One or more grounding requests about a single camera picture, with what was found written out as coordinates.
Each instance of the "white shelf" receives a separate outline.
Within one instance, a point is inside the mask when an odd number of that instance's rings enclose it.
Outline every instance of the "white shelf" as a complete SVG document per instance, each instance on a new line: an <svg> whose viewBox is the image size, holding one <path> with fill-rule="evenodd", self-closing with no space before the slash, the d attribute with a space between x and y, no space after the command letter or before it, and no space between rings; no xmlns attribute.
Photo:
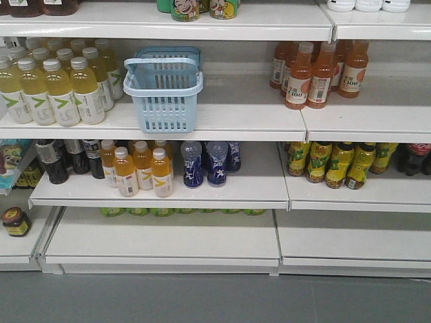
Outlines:
<svg viewBox="0 0 431 323"><path fill-rule="evenodd" d="M305 132L301 113L284 106L279 92L269 87L268 75L205 77L192 133L143 133L129 96L117 102L100 124L17 124L9 114L0 120L0 136L5 138L302 141Z"/></svg>
<svg viewBox="0 0 431 323"><path fill-rule="evenodd" d="M31 201L35 205L63 205L68 207L186 207L215 209L287 209L288 194L274 143L244 143L241 150L240 171L228 174L221 188L211 187L205 178L196 189L183 184L182 159L174 158L174 194L157 197L153 190L140 190L125 198L118 190L108 187L91 173L71 174L60 185L51 184L44 174L34 190Z"/></svg>
<svg viewBox="0 0 431 323"><path fill-rule="evenodd" d="M271 211L171 217L67 208L45 254L65 273L275 273Z"/></svg>
<svg viewBox="0 0 431 323"><path fill-rule="evenodd" d="M430 215L276 211L280 273L429 277Z"/></svg>
<svg viewBox="0 0 431 323"><path fill-rule="evenodd" d="M332 25L311 0L250 1L232 20L203 14L175 22L151 3L84 2L66 17L0 19L2 36L104 37L181 40L329 40Z"/></svg>
<svg viewBox="0 0 431 323"><path fill-rule="evenodd" d="M357 98L332 93L325 108L302 109L308 140L429 143L429 83L429 77L367 75Z"/></svg>

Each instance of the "bottle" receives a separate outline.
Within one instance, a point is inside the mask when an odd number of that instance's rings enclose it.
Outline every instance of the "bottle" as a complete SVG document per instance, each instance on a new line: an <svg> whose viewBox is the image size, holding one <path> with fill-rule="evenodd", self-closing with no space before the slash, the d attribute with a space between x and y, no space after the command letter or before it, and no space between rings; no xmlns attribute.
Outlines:
<svg viewBox="0 0 431 323"><path fill-rule="evenodd" d="M336 43L322 43L321 51L312 68L312 78L306 105L310 108L321 109L327 104L331 80L334 74L333 57Z"/></svg>
<svg viewBox="0 0 431 323"><path fill-rule="evenodd" d="M355 157L345 178L345 185L348 188L357 190L363 187L375 156L375 143L360 143L356 146Z"/></svg>
<svg viewBox="0 0 431 323"><path fill-rule="evenodd" d="M203 183L201 163L202 146L198 141L185 141L181 145L181 155L184 159L184 185L197 188Z"/></svg>
<svg viewBox="0 0 431 323"><path fill-rule="evenodd" d="M48 99L43 72L37 68L34 59L20 59L18 67L22 71L20 83L24 97L30 106L34 121L41 126L54 123L55 115Z"/></svg>
<svg viewBox="0 0 431 323"><path fill-rule="evenodd" d="M389 162L395 150L397 150L398 143L377 143L376 144L376 157L370 167L370 172L374 174L382 174L386 172L389 167Z"/></svg>
<svg viewBox="0 0 431 323"><path fill-rule="evenodd" d="M44 0L45 15L71 15L78 10L78 0Z"/></svg>
<svg viewBox="0 0 431 323"><path fill-rule="evenodd" d="M100 150L100 158L102 158L103 174L106 178L108 186L116 188L117 179L115 178L114 158L115 147L113 140L102 140L100 143L102 149Z"/></svg>
<svg viewBox="0 0 431 323"><path fill-rule="evenodd" d="M174 192L174 182L170 160L166 150L155 148L151 161L154 192L158 197L168 197Z"/></svg>
<svg viewBox="0 0 431 323"><path fill-rule="evenodd" d="M96 48L99 50L100 57L106 66L106 72L109 76L109 86L114 100L119 100L123 97L123 81L119 62L115 52L109 47L109 40L99 38L95 41Z"/></svg>
<svg viewBox="0 0 431 323"><path fill-rule="evenodd" d="M30 107L24 98L20 84L20 77L12 71L9 57L0 57L0 94L4 104L16 123L33 121Z"/></svg>
<svg viewBox="0 0 431 323"><path fill-rule="evenodd" d="M43 66L46 71L44 81L48 88L48 98L57 122L66 127L74 126L81 121L81 117L68 74L62 70L58 59L47 59Z"/></svg>
<svg viewBox="0 0 431 323"><path fill-rule="evenodd" d="M226 183L226 158L228 156L228 144L225 141L210 141L207 145L207 152L211 164L211 171L208 172L208 183L212 186L220 187Z"/></svg>
<svg viewBox="0 0 431 323"><path fill-rule="evenodd" d="M332 144L328 141L313 141L310 149L310 161L305 176L309 182L320 183L325 178L326 164L331 157Z"/></svg>
<svg viewBox="0 0 431 323"><path fill-rule="evenodd" d="M72 168L76 174L85 174L90 171L90 162L79 139L64 139L67 152L72 156Z"/></svg>
<svg viewBox="0 0 431 323"><path fill-rule="evenodd" d="M142 190L151 190L153 188L151 159L152 153L148 149L147 142L144 140L136 142L133 163L135 163L137 182Z"/></svg>
<svg viewBox="0 0 431 323"><path fill-rule="evenodd" d="M84 149L90 163L90 170L94 178L105 178L102 167L102 158L100 158L100 141L97 139L82 139Z"/></svg>
<svg viewBox="0 0 431 323"><path fill-rule="evenodd" d="M12 17L37 17L43 14L43 0L9 0Z"/></svg>
<svg viewBox="0 0 431 323"><path fill-rule="evenodd" d="M127 148L118 147L114 151L114 169L117 186L121 195L134 196L139 190L135 165L132 157L127 153Z"/></svg>
<svg viewBox="0 0 431 323"><path fill-rule="evenodd" d="M347 169L355 156L354 145L350 141L338 143L332 150L329 169L325 175L326 185L340 188L343 185Z"/></svg>
<svg viewBox="0 0 431 323"><path fill-rule="evenodd" d="M301 42L299 44L298 56L290 70L288 91L284 102L290 109L300 110L305 107L308 87L312 77L310 60L313 46L311 42Z"/></svg>
<svg viewBox="0 0 431 323"><path fill-rule="evenodd" d="M286 60L286 55L290 49L290 42L280 42L275 47L274 58L272 60L272 76L269 85L273 89L281 89L283 81L283 66Z"/></svg>
<svg viewBox="0 0 431 323"><path fill-rule="evenodd" d="M347 56L343 76L339 85L338 94L345 98L359 96L361 83L364 80L366 66L368 64L368 41L357 40L353 50Z"/></svg>
<svg viewBox="0 0 431 323"><path fill-rule="evenodd" d="M96 47L87 47L82 50L82 55L87 59L88 66L96 76L97 84L102 95L103 109L109 111L114 107L112 94L110 92L108 73L106 72L105 64L99 57L99 52Z"/></svg>
<svg viewBox="0 0 431 323"><path fill-rule="evenodd" d="M82 121L86 124L102 122L105 111L96 76L88 68L87 60L83 57L74 57L71 66L70 82Z"/></svg>

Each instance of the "orange juice bottle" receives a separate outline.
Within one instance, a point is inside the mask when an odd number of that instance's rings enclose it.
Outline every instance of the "orange juice bottle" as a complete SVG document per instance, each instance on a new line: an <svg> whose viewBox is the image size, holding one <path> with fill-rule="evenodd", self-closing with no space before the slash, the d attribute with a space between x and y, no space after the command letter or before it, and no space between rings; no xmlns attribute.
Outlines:
<svg viewBox="0 0 431 323"><path fill-rule="evenodd" d="M312 77L311 53L313 47L312 42L299 44L298 56L290 70L288 91L284 102L288 108L300 110L305 107Z"/></svg>
<svg viewBox="0 0 431 323"><path fill-rule="evenodd" d="M343 76L339 85L338 94L345 98L359 96L361 82L364 80L368 64L367 40L357 40L351 53L347 56Z"/></svg>
<svg viewBox="0 0 431 323"><path fill-rule="evenodd" d="M324 108L331 88L331 79L334 74L333 57L335 43L324 42L316 63L312 68L310 89L308 90L306 105L310 108Z"/></svg>

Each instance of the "bottle cap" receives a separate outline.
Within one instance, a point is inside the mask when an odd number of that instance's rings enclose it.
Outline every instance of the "bottle cap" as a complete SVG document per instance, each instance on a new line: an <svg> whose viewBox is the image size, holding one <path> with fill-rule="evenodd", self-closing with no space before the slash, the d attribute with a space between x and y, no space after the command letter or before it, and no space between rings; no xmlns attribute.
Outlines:
<svg viewBox="0 0 431 323"><path fill-rule="evenodd" d="M58 59L47 59L43 62L43 68L47 72L58 71L61 68L61 63Z"/></svg>
<svg viewBox="0 0 431 323"><path fill-rule="evenodd" d="M85 69L88 66L87 59L85 57L73 57L70 60L72 69Z"/></svg>

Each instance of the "bottle label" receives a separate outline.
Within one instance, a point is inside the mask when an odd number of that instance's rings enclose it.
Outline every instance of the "bottle label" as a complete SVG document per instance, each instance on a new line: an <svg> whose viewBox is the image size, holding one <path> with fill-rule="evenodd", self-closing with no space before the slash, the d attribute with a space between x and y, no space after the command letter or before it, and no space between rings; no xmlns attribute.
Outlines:
<svg viewBox="0 0 431 323"><path fill-rule="evenodd" d="M286 100L293 104L305 103L310 82L311 79L297 79L290 75Z"/></svg>
<svg viewBox="0 0 431 323"><path fill-rule="evenodd" d="M311 79L310 89L308 91L308 101L314 103L326 102L330 85L330 77L313 76Z"/></svg>
<svg viewBox="0 0 431 323"><path fill-rule="evenodd" d="M366 68L355 69L348 65L345 66L343 77L341 78L340 89L345 92L359 92L361 82L364 80Z"/></svg>
<svg viewBox="0 0 431 323"><path fill-rule="evenodd" d="M109 79L105 79L103 82L97 82L100 93L102 94L102 104L105 111L109 111L114 106L114 101L110 94Z"/></svg>
<svg viewBox="0 0 431 323"><path fill-rule="evenodd" d="M32 112L27 106L23 91L2 93L1 97L9 114L16 123L27 123L33 120Z"/></svg>
<svg viewBox="0 0 431 323"><path fill-rule="evenodd" d="M144 170L136 170L137 182L142 190L151 190L153 188L153 179L151 167Z"/></svg>
<svg viewBox="0 0 431 323"><path fill-rule="evenodd" d="M95 124L103 120L105 111L99 89L86 94L75 93L75 102L79 115L85 123Z"/></svg>
<svg viewBox="0 0 431 323"><path fill-rule="evenodd" d="M41 94L24 94L27 103L33 112L33 119L41 126L46 126L48 124L54 123L55 116L51 103L48 100L48 92Z"/></svg>
<svg viewBox="0 0 431 323"><path fill-rule="evenodd" d="M48 96L53 106L57 122L61 125L75 125L80 120L78 109L73 98L73 92L63 96Z"/></svg>
<svg viewBox="0 0 431 323"><path fill-rule="evenodd" d="M115 178L121 195L129 197L137 194L139 187L137 184L136 173L132 173L127 176L115 175Z"/></svg>

